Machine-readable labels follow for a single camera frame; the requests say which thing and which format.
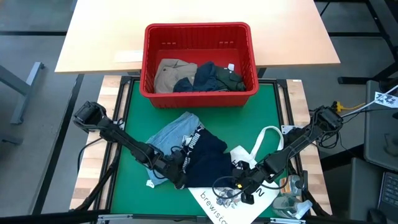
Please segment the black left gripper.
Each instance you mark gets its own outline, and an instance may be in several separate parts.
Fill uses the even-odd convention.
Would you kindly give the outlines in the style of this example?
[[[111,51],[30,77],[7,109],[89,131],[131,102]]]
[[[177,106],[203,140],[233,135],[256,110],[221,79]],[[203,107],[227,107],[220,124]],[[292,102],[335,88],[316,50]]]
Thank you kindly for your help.
[[[153,169],[169,180],[176,180],[175,188],[183,189],[187,177],[183,173],[185,154],[176,151],[170,155],[158,153],[152,160]]]

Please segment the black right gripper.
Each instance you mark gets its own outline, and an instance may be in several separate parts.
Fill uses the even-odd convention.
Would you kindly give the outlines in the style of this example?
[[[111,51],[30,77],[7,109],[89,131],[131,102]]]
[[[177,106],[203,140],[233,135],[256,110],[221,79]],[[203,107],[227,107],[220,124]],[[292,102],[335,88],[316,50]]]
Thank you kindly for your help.
[[[259,187],[270,189],[264,183],[270,176],[269,165],[267,162],[259,162],[253,168],[246,161],[232,161],[233,165],[233,184],[245,194],[254,193]]]

